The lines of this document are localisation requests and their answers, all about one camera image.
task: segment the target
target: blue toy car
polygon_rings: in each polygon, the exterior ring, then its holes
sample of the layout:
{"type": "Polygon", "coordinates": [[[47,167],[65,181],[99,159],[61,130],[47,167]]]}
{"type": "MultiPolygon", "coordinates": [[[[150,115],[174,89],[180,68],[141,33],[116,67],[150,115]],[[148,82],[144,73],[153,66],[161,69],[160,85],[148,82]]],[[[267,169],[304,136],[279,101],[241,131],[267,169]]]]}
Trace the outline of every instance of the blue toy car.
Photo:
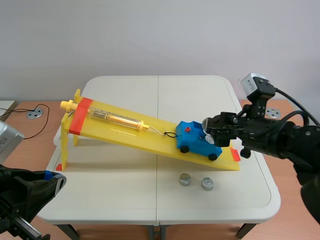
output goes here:
{"type": "Polygon", "coordinates": [[[207,156],[210,161],[216,160],[222,153],[221,147],[214,145],[211,136],[206,135],[202,125],[199,122],[181,121],[175,128],[176,147],[181,153],[192,152],[195,154],[207,156]]]}

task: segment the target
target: robotic arm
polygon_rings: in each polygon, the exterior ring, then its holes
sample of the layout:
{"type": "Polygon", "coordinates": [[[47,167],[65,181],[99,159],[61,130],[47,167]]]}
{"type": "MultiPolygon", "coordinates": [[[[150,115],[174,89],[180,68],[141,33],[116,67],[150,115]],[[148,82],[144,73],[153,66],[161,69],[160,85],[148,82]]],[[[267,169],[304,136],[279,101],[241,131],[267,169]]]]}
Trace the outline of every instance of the robotic arm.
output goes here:
{"type": "Polygon", "coordinates": [[[29,223],[66,184],[66,177],[50,171],[29,171],[1,165],[24,138],[0,121],[0,234],[8,231],[24,240],[49,240],[29,223]]]}
{"type": "Polygon", "coordinates": [[[283,92],[264,76],[255,73],[244,78],[241,85],[252,104],[244,105],[238,114],[221,112],[220,115],[206,118],[202,123],[203,130],[212,136],[217,147],[228,147],[230,140],[241,139],[243,149],[240,155],[243,158],[249,158],[253,150],[293,162],[302,185],[302,200],[320,224],[319,122],[302,106],[302,110],[293,111],[281,120],[267,119],[267,101],[276,92],[283,92]],[[295,115],[302,116],[303,126],[289,121],[295,115]],[[317,125],[309,125],[309,118],[317,125]]]}

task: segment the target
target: black cable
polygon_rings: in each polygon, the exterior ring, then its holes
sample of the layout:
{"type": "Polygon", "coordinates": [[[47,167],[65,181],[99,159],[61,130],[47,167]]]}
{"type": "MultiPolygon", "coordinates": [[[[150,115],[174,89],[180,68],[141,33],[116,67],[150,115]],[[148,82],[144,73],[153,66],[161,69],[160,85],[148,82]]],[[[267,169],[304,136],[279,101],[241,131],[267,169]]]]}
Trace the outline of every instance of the black cable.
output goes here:
{"type": "Polygon", "coordinates": [[[12,112],[14,113],[23,113],[23,112],[30,112],[30,111],[33,111],[32,109],[26,109],[26,108],[18,108],[18,109],[15,109],[15,110],[10,110],[10,109],[6,109],[6,108],[2,108],[0,107],[0,110],[6,110],[8,112],[2,114],[0,117],[4,116],[4,115],[7,115],[7,114],[10,114],[12,112]]]}
{"type": "Polygon", "coordinates": [[[165,131],[164,135],[167,135],[168,137],[173,138],[173,139],[177,137],[177,134],[175,132],[171,132],[171,131],[165,131]]]}
{"type": "Polygon", "coordinates": [[[286,97],[287,99],[289,99],[291,102],[293,102],[298,108],[300,108],[302,111],[306,112],[306,114],[308,115],[308,117],[318,126],[320,126],[320,122],[318,122],[318,120],[310,113],[308,112],[307,109],[305,109],[300,103],[298,103],[293,97],[289,96],[288,94],[286,94],[284,91],[281,91],[280,89],[276,88],[275,91],[279,94],[281,94],[282,96],[286,97]]]}
{"type": "Polygon", "coordinates": [[[43,128],[42,128],[37,134],[35,134],[35,135],[33,135],[33,136],[30,136],[30,137],[25,137],[24,140],[32,139],[32,138],[34,138],[35,136],[39,135],[39,134],[45,129],[45,127],[47,126],[47,123],[48,123],[48,120],[49,120],[50,107],[48,107],[48,106],[45,105],[45,104],[40,103],[40,104],[38,104],[37,106],[35,106],[35,108],[34,108],[33,110],[31,110],[31,111],[34,112],[38,106],[46,106],[46,107],[48,108],[48,114],[47,114],[47,116],[46,116],[45,124],[44,124],[43,128]]]}
{"type": "Polygon", "coordinates": [[[8,112],[2,114],[0,117],[2,117],[2,116],[4,116],[4,115],[7,115],[7,114],[10,114],[10,113],[12,113],[12,112],[13,112],[13,113],[34,112],[38,106],[46,106],[46,107],[48,108],[48,114],[47,114],[47,116],[46,116],[46,121],[45,121],[45,124],[44,124],[43,128],[42,128],[37,134],[35,134],[35,135],[33,135],[33,136],[30,136],[30,137],[25,137],[25,138],[24,138],[24,140],[26,140],[26,139],[32,139],[32,138],[34,138],[35,136],[39,135],[39,134],[45,129],[45,127],[47,126],[47,123],[48,123],[48,120],[49,120],[50,107],[48,107],[47,105],[42,104],[42,103],[40,103],[40,104],[38,104],[37,106],[35,106],[34,109],[18,108],[18,109],[10,110],[10,109],[6,109],[6,108],[0,107],[0,110],[6,110],[6,111],[8,111],[8,112]]]}
{"type": "Polygon", "coordinates": [[[286,115],[284,118],[282,118],[276,124],[274,124],[271,128],[266,129],[266,130],[261,131],[261,132],[258,132],[258,133],[249,133],[249,136],[250,137],[260,137],[262,135],[265,135],[265,134],[273,131],[277,127],[286,124],[286,121],[289,120],[290,118],[292,118],[295,115],[301,115],[302,116],[302,118],[303,118],[303,126],[309,125],[308,114],[305,111],[296,110],[296,111],[293,111],[293,112],[289,113],[288,115],[286,115]]]}
{"type": "Polygon", "coordinates": [[[307,172],[313,172],[315,170],[315,168],[312,165],[310,165],[308,162],[306,162],[305,160],[303,160],[302,158],[296,156],[291,152],[286,152],[284,155],[287,159],[290,159],[291,162],[298,165],[300,168],[302,168],[307,172]]]}

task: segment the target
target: blue tape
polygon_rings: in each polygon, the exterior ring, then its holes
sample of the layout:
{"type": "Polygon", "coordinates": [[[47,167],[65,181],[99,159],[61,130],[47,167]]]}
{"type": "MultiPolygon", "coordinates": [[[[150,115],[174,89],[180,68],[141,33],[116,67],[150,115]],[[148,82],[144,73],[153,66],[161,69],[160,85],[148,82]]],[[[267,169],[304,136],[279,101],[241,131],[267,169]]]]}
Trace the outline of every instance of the blue tape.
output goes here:
{"type": "Polygon", "coordinates": [[[52,174],[52,172],[45,170],[44,171],[44,180],[48,181],[50,179],[52,179],[54,177],[54,175],[52,174]]]}

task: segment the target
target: white folding table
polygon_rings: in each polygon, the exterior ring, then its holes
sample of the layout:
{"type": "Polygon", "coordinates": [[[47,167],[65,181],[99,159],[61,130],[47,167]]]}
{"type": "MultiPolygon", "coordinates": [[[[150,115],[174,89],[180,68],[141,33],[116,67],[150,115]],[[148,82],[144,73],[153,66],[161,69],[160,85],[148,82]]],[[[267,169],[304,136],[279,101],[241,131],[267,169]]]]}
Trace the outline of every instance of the white folding table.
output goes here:
{"type": "MultiPolygon", "coordinates": [[[[100,76],[86,84],[82,96],[177,124],[241,110],[229,81],[220,76],[100,76]]],[[[59,161],[59,133],[49,171],[59,161]]],[[[239,140],[232,145],[242,149],[239,140]]],[[[260,153],[242,159],[239,171],[224,171],[88,138],[68,151],[67,183],[38,215],[72,239],[77,234],[71,224],[164,226],[164,239],[165,226],[174,224],[246,223],[237,234],[242,238],[280,208],[260,153]],[[191,176],[187,187],[179,183],[182,173],[191,176]],[[201,188],[205,177],[213,180],[212,191],[201,188]]]]}

